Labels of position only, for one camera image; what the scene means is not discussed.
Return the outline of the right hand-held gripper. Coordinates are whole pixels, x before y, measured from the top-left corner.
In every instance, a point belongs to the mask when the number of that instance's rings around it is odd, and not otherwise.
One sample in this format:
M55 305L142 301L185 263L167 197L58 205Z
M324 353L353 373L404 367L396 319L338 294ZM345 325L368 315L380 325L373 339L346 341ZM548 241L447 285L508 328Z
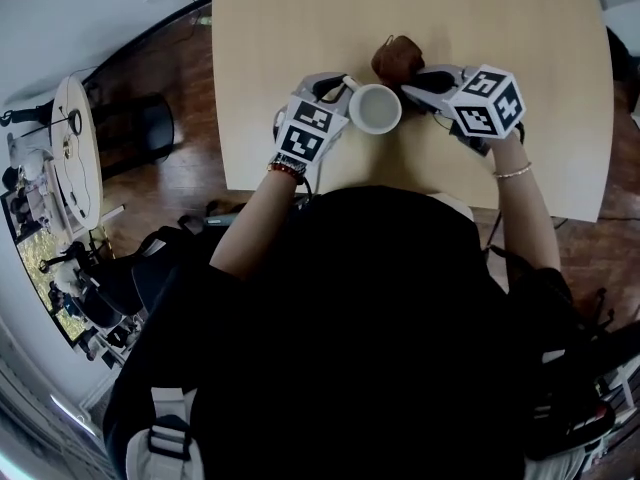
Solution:
M526 112L515 76L483 64L463 68L457 79L456 67L425 67L415 75L414 85L402 86L402 93L421 111L450 119L452 134L478 155L487 156L487 141L505 139Z

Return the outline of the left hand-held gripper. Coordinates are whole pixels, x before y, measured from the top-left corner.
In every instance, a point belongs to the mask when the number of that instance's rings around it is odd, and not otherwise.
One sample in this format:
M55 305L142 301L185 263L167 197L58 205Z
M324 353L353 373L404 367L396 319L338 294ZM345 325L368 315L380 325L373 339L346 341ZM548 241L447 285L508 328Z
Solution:
M318 73L302 79L274 118L276 152L303 164L317 164L350 120L350 90L363 86L345 73Z

